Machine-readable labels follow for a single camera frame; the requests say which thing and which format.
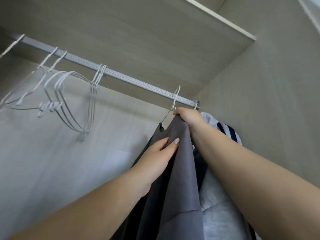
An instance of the person's left arm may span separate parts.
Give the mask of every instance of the person's left arm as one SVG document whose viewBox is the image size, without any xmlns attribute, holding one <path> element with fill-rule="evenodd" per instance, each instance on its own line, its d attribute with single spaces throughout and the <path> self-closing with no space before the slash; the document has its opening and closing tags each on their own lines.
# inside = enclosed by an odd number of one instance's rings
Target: person's left arm
<svg viewBox="0 0 320 240">
<path fill-rule="evenodd" d="M 154 143 L 126 173 L 10 239 L 110 239 L 177 150 L 178 139 L 163 149 L 168 140 Z"/>
</svg>

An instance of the closet side panel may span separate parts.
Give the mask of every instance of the closet side panel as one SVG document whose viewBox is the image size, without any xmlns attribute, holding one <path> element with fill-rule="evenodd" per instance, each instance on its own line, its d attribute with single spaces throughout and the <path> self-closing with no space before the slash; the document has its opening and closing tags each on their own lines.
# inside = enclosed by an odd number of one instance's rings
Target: closet side panel
<svg viewBox="0 0 320 240">
<path fill-rule="evenodd" d="M 1 99 L 37 65 L 10 55 L 1 59 Z M 31 77 L 25 85 L 37 81 Z M 90 86 L 75 77 L 64 84 L 73 114 L 86 120 Z M 21 107 L 47 101 L 40 88 Z M 0 113 L 0 239 L 127 171 L 168 110 L 99 86 L 94 124 L 82 142 L 56 113 L 38 118 L 38 112 Z"/>
<path fill-rule="evenodd" d="M 320 187 L 320 35 L 297 0 L 226 0 L 257 36 L 195 99 L 243 145 Z"/>
</svg>

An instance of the hand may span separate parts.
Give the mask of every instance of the hand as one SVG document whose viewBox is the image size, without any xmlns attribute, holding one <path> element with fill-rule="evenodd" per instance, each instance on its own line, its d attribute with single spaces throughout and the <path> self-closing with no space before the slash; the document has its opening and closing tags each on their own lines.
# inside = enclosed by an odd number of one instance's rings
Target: hand
<svg viewBox="0 0 320 240">
<path fill-rule="evenodd" d="M 155 142 L 150 146 L 136 165 L 130 170 L 135 175 L 138 184 L 142 186 L 142 195 L 146 195 L 151 187 L 151 184 L 164 172 L 170 158 L 176 152 L 180 139 L 175 139 L 165 149 L 164 146 L 168 143 L 169 137 Z"/>
<path fill-rule="evenodd" d="M 181 118 L 188 123 L 190 128 L 193 128 L 195 125 L 201 124 L 205 122 L 205 120 L 202 118 L 201 114 L 194 109 L 188 109 L 188 108 L 177 108 L 175 112 L 173 112 L 174 115 L 180 115 Z"/>
</svg>

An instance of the hanging clothes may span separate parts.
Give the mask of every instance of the hanging clothes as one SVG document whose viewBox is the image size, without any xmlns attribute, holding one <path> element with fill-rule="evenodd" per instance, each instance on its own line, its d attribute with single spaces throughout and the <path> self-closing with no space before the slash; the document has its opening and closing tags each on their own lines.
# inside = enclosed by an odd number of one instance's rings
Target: hanging clothes
<svg viewBox="0 0 320 240">
<path fill-rule="evenodd" d="M 180 138 L 177 152 L 112 239 L 117 236 L 122 240 L 204 240 L 198 189 L 206 165 L 195 162 L 189 126 L 179 115 L 166 130 L 159 124 L 144 151 L 166 137 L 170 137 L 168 145 Z"/>
<path fill-rule="evenodd" d="M 239 135 L 230 126 L 220 123 L 211 114 L 201 112 L 207 124 L 221 131 L 242 145 Z M 194 149 L 194 157 L 201 157 Z M 255 239 L 246 229 L 246 221 L 233 203 L 215 174 L 208 169 L 200 189 L 200 205 L 203 212 L 203 232 L 205 240 L 247 240 Z"/>
</svg>

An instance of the closet shelf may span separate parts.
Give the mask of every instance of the closet shelf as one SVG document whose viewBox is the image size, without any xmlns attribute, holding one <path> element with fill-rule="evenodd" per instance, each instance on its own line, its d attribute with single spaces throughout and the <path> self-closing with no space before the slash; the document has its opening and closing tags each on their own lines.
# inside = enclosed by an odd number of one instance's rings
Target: closet shelf
<svg viewBox="0 0 320 240">
<path fill-rule="evenodd" d="M 166 91 L 181 85 L 190 100 L 255 40 L 194 0 L 3 0 L 0 26 Z M 100 85 L 164 106 L 113 78 Z"/>
</svg>

